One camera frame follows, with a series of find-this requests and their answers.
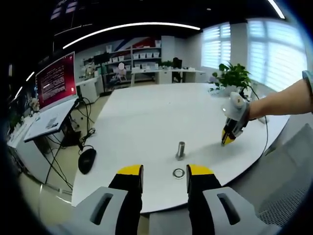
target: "green plant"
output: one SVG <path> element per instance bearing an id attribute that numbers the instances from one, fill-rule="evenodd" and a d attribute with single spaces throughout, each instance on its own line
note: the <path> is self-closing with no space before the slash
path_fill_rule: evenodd
<path id="1" fill-rule="evenodd" d="M 171 67 L 173 65 L 173 62 L 172 61 L 162 61 L 161 66 L 166 66 L 166 67 Z"/>
<path id="2" fill-rule="evenodd" d="M 231 63 L 229 63 L 229 66 L 220 64 L 219 70 L 222 72 L 219 76 L 217 72 L 212 73 L 212 76 L 215 77 L 218 82 L 210 82 L 217 86 L 217 90 L 219 90 L 221 86 L 236 86 L 241 89 L 245 89 L 250 86 L 251 81 L 248 76 L 250 73 L 244 66 L 240 64 L 233 66 Z"/>

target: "window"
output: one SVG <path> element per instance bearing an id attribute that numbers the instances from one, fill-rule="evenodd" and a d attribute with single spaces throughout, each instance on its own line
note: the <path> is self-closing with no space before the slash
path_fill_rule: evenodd
<path id="1" fill-rule="evenodd" d="M 203 30 L 201 66 L 218 69 L 230 61 L 230 25 L 224 23 Z"/>
<path id="2" fill-rule="evenodd" d="M 248 21 L 250 78 L 281 91 L 307 69 L 305 47 L 297 28 L 274 20 Z"/>

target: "office chair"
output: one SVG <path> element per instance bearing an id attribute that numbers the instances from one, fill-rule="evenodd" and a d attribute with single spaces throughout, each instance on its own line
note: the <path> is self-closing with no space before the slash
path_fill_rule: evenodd
<path id="1" fill-rule="evenodd" d="M 181 69 L 181 64 L 182 64 L 182 60 L 180 60 L 179 58 L 175 57 L 173 59 L 173 68 L 175 69 Z M 177 82 L 181 82 L 182 77 L 180 75 L 180 72 L 172 72 L 172 82 L 176 82 L 175 78 L 177 80 Z"/>

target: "computer monitor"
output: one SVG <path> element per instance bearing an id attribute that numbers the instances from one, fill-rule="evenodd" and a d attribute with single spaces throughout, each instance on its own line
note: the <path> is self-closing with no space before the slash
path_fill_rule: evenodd
<path id="1" fill-rule="evenodd" d="M 76 96 L 74 52 L 63 56 L 36 74 L 37 97 L 40 110 L 50 108 L 57 101 Z"/>

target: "computer mouse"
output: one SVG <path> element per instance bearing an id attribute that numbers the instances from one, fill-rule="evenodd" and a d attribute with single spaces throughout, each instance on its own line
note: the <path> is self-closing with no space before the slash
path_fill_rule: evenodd
<path id="1" fill-rule="evenodd" d="M 97 151 L 93 148 L 84 151 L 78 159 L 78 169 L 84 175 L 86 175 L 92 168 Z"/>

